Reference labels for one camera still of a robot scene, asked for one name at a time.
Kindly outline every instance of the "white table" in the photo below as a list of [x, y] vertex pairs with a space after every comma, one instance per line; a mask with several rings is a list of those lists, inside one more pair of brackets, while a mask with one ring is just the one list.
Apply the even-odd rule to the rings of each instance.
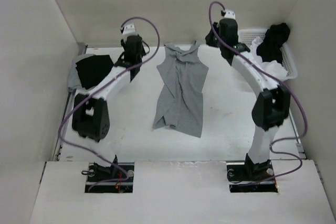
[[[88, 54], [109, 54], [116, 61], [121, 48], [88, 48]], [[201, 46], [200, 60], [209, 67], [204, 96], [203, 133], [192, 137], [170, 129], [152, 129], [156, 102], [163, 81], [156, 69], [165, 57], [161, 47], [157, 56], [141, 67], [140, 73], [108, 104], [113, 116], [107, 137], [99, 144], [80, 138], [71, 128], [65, 138], [77, 144], [90, 146], [113, 159], [113, 152], [120, 162], [134, 161], [241, 161], [245, 159], [254, 134], [251, 110], [256, 101], [248, 84], [221, 57], [219, 49]], [[294, 136], [291, 119], [285, 120], [277, 138]], [[298, 155], [296, 141], [283, 141], [275, 150]], [[271, 159], [292, 159], [286, 155], [271, 154]], [[86, 151], [63, 145], [61, 161], [94, 162], [97, 158]]]
[[[273, 161], [277, 174], [298, 161]], [[133, 193], [85, 194], [87, 162], [48, 162], [30, 224], [332, 224], [313, 161], [279, 193], [230, 193], [225, 162], [136, 162]]]

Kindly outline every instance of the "plastic basket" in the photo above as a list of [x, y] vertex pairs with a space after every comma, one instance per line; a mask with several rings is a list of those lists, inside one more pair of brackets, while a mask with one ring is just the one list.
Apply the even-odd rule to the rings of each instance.
[[[245, 43], [248, 47], [251, 47], [252, 41], [256, 37], [260, 37], [261, 39], [265, 38], [265, 33], [267, 28], [261, 29], [243, 29], [238, 31], [239, 42]], [[283, 62], [282, 66], [287, 70], [287, 78], [294, 79], [298, 76], [298, 70], [295, 66], [293, 54], [291, 53], [289, 46], [287, 43], [284, 43], [280, 48], [282, 52]]]

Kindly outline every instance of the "black cloth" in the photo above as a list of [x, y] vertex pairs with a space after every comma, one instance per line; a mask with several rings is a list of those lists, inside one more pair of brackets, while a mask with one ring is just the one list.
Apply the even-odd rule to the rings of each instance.
[[111, 72], [114, 64], [109, 55], [94, 55], [76, 62], [76, 65], [82, 87], [90, 89]]
[[263, 61], [271, 62], [276, 60], [282, 64], [282, 53], [280, 48], [288, 40], [290, 29], [286, 23], [272, 25], [265, 34], [264, 41], [257, 48], [257, 55], [262, 57]]

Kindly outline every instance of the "white connector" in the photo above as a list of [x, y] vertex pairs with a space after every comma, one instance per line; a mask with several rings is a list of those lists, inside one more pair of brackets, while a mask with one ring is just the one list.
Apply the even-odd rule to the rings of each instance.
[[236, 14], [233, 10], [226, 9], [224, 18], [231, 18], [236, 20]]
[[129, 24], [125, 25], [124, 30], [122, 32], [122, 37], [123, 37], [124, 41], [126, 41], [127, 37], [129, 37], [131, 35], [137, 35], [137, 32], [135, 31], [134, 23], [129, 23]]

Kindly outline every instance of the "gray garment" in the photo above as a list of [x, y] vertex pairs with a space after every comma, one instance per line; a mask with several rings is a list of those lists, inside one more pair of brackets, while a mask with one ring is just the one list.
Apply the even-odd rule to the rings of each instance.
[[157, 101], [154, 129], [169, 125], [177, 131], [201, 137], [202, 89], [208, 67], [197, 56], [200, 45], [194, 41], [188, 51], [172, 43], [164, 45], [166, 57], [157, 66], [164, 86]]
[[77, 66], [76, 63], [82, 59], [86, 59], [91, 56], [94, 56], [94, 54], [79, 55], [75, 59], [72, 60], [71, 69], [70, 69], [69, 76], [68, 76], [68, 91], [69, 92], [73, 92], [73, 90], [75, 89], [82, 88], [82, 84], [79, 80], [78, 72], [76, 69], [76, 66]]

